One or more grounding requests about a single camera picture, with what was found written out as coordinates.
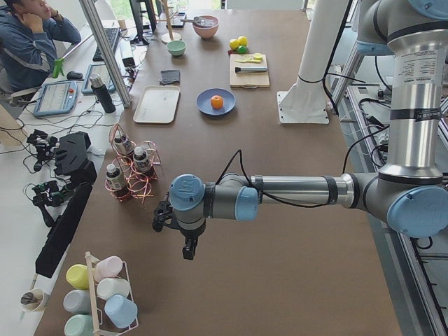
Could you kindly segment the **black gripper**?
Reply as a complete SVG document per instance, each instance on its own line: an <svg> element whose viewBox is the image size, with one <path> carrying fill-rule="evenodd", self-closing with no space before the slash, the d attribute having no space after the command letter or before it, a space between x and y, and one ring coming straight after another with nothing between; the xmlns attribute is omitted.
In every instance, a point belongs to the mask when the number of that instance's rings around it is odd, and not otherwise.
<svg viewBox="0 0 448 336"><path fill-rule="evenodd" d="M193 260L200 235L204 233L205 225L201 225L194 230L187 230L181 228L181 234L185 237L185 244L182 248L183 258L186 260Z"/></svg>

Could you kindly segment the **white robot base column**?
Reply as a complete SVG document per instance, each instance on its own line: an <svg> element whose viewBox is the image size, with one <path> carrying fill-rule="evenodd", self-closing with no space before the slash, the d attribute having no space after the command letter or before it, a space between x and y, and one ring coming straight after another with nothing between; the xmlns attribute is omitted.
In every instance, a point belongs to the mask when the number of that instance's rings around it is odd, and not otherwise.
<svg viewBox="0 0 448 336"><path fill-rule="evenodd" d="M279 121L283 124L328 124L323 85L342 35L352 2L317 1L295 84L277 92Z"/></svg>

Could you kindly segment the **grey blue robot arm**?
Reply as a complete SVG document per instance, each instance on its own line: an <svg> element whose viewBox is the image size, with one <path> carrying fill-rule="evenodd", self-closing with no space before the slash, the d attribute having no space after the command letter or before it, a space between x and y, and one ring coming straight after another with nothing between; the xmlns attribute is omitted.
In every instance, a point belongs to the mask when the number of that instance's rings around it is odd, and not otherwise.
<svg viewBox="0 0 448 336"><path fill-rule="evenodd" d="M447 191L435 165L447 52L446 1L363 1L358 47L393 54L388 157L376 174L245 176L221 174L204 183L192 174L169 187L170 227L185 238L191 260L208 218L251 221L264 202L360 209L396 232L421 238L447 226Z"/></svg>

